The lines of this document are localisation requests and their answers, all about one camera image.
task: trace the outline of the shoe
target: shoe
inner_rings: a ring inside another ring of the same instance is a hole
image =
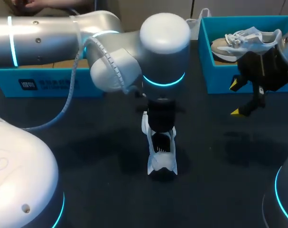
[[[148,124],[147,112],[143,113],[142,131],[149,143],[148,175],[152,171],[166,168],[177,175],[176,144],[174,138],[177,134],[175,127],[166,133],[153,131]]]
[[[263,54],[273,48],[282,38],[280,29],[274,32],[261,32],[255,27],[237,31],[234,34],[226,34],[225,38],[219,38],[212,42],[211,51],[217,57],[236,62],[246,52],[252,51]]]

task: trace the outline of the blue storage bin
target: blue storage bin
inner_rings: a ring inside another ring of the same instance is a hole
[[[280,29],[288,32],[288,16],[242,16],[210,17],[201,21],[198,45],[199,57],[209,94],[234,93],[229,90],[232,77],[239,74],[237,65],[216,65],[210,49],[210,43],[225,34],[256,27],[260,31],[272,32]],[[288,92],[288,84],[279,90]],[[247,84],[238,93],[252,93],[252,86]]]
[[[6,97],[67,97],[71,69],[0,69],[0,88]],[[102,97],[87,68],[77,69],[73,97]]]

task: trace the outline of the shoelace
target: shoelace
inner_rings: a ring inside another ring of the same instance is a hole
[[[225,34],[225,40],[229,45],[241,44],[247,42],[246,38],[242,36],[241,31],[237,31],[233,34]]]

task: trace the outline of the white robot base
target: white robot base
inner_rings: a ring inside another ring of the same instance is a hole
[[[49,147],[0,119],[0,228],[60,228],[65,196]]]
[[[262,214],[267,228],[288,228],[288,159],[263,197]]]

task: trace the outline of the white cable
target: white cable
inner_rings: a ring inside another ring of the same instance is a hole
[[[83,56],[83,52],[85,47],[87,47],[89,44],[94,44],[96,45],[99,50],[103,53],[103,55],[106,57],[107,61],[109,62],[109,64],[111,65],[111,67],[113,68],[116,76],[118,77],[118,81],[120,83],[120,86],[122,88],[122,91],[124,94],[128,94],[131,90],[137,89],[136,86],[132,85],[129,88],[126,88],[124,80],[122,78],[121,72],[119,70],[119,68],[117,67],[117,65],[114,63],[113,58],[111,57],[111,55],[108,53],[108,51],[105,49],[105,47],[100,43],[100,41],[97,38],[94,37],[90,37],[88,38],[84,45],[79,49],[78,53],[76,54],[76,57],[74,59],[74,63],[73,63],[73,67],[72,67],[72,72],[71,72],[71,79],[70,79],[70,88],[69,88],[69,94],[66,100],[66,103],[62,109],[62,111],[51,121],[42,124],[40,126],[36,126],[36,127],[28,127],[28,128],[22,128],[25,131],[36,131],[36,130],[42,130],[44,128],[48,128],[51,125],[55,124],[60,118],[62,118],[65,114],[65,112],[67,111],[71,100],[72,100],[72,96],[73,96],[73,92],[74,92],[74,83],[75,83],[75,76],[76,76],[76,70],[77,70],[77,66],[78,66],[78,62],[80,59],[82,59]]]

